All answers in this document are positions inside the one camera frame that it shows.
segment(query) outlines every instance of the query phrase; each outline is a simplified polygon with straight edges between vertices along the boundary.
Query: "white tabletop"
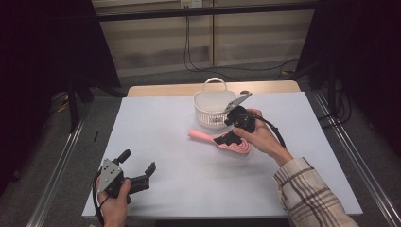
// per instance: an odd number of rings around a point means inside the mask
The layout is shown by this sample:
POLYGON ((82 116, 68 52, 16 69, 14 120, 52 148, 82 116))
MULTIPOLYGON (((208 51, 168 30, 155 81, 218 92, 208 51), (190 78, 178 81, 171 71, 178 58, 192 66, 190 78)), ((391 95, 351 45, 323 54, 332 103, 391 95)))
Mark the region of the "white tabletop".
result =
MULTIPOLYGON (((286 141, 294 157, 305 157, 339 197, 347 214, 361 214, 333 150, 304 93, 254 94, 243 104, 262 110, 286 141)), ((128 215, 139 218, 276 218, 287 213, 278 205, 273 174, 278 165, 252 148, 241 156, 190 139, 190 129, 207 130, 195 118, 192 96, 127 97, 121 104, 104 158, 125 149, 125 176, 143 175, 151 162, 156 171, 150 189, 131 195, 128 215)), ((83 216, 95 213, 89 195, 83 216)))

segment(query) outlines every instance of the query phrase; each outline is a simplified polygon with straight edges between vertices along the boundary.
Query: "plaid sleeve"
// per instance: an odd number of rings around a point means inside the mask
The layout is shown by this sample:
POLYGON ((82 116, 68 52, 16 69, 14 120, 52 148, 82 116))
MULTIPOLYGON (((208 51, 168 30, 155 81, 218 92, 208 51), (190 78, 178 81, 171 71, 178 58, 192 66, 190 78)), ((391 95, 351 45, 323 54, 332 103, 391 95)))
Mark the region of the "plaid sleeve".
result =
POLYGON ((305 158, 289 161, 273 178, 279 203, 296 226, 357 226, 305 158))

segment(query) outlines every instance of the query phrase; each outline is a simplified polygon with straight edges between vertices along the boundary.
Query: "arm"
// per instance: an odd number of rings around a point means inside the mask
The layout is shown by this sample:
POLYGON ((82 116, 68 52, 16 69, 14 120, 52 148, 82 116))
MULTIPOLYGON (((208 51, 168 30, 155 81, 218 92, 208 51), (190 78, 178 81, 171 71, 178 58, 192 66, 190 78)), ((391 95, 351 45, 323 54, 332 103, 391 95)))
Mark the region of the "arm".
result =
MULTIPOLYGON (((258 110, 248 111, 262 115, 258 110)), ((239 128, 233 129, 233 132, 267 153, 280 166, 274 175, 280 205, 296 226, 357 226, 345 214, 339 199, 330 191, 319 173, 305 159, 294 159, 265 123, 256 120, 253 133, 239 128)))

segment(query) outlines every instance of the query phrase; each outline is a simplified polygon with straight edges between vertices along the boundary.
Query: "white basket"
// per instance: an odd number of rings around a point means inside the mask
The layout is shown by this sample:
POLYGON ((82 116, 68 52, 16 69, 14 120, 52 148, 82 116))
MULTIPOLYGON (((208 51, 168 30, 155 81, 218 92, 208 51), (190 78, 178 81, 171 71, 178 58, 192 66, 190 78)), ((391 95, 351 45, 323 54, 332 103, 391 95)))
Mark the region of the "white basket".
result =
POLYGON ((220 78, 211 78, 204 82, 202 91, 194 94, 195 114, 197 121, 208 129, 219 130, 226 126, 227 114, 223 113, 228 103, 236 99, 234 92, 227 90, 226 83, 220 78), (224 84, 223 91, 205 91, 210 81, 220 81, 224 84))

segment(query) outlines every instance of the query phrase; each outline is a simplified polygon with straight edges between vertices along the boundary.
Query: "gray floor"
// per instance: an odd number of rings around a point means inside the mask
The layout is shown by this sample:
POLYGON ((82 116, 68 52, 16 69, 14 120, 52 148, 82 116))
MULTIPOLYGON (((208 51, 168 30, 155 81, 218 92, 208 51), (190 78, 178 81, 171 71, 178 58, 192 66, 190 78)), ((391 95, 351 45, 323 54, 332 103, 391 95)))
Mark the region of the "gray floor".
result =
MULTIPOLYGON (((274 63, 259 63, 247 66, 253 69, 266 68, 274 63)), ((284 67, 293 69, 295 64, 284 67)), ((240 81, 245 80, 271 80, 279 75, 279 69, 250 72, 238 69, 218 69, 220 73, 229 75, 240 81)), ((172 72, 143 77, 131 77, 121 79, 123 92, 127 92, 132 85, 168 84, 168 83, 192 83, 204 82, 211 77, 222 77, 226 81, 230 79, 210 72, 190 73, 187 71, 172 72)), ((315 93, 325 92, 310 91, 307 86, 307 78, 299 81, 300 87, 306 92, 317 116, 323 112, 315 98, 315 93)), ((68 165, 61 176, 55 196, 45 214, 42 226, 99 226, 96 220, 82 218, 80 216, 90 191, 90 182, 97 171, 103 152, 107 146, 108 138, 113 128, 113 122, 118 113, 120 98, 109 96, 101 91, 94 90, 96 94, 92 104, 79 103, 81 114, 89 110, 83 122, 82 131, 68 160, 68 165)), ((57 108, 60 102, 55 102, 53 108, 57 108)), ((53 113, 43 131, 43 135, 35 150, 30 154, 28 162, 21 169, 21 179, 16 183, 10 183, 3 196, 0 198, 0 226, 26 226, 34 211, 47 182, 55 168, 61 152, 68 139, 70 127, 68 110, 62 113, 53 113)), ((373 175, 382 185, 397 210, 401 210, 401 161, 392 152, 386 140, 380 134, 371 130, 365 115, 353 104, 353 114, 349 122, 344 124, 355 146, 371 169, 373 175)), ((338 157, 341 167, 345 172, 350 185, 356 193, 362 206, 363 215, 353 217, 360 226, 388 226, 381 211, 377 207, 370 191, 365 186, 357 170, 350 161, 337 135, 332 129, 324 130, 330 145, 338 157)), ((130 226, 285 226, 286 220, 268 219, 240 219, 240 220, 186 220, 186 221, 154 221, 129 219, 130 226)))

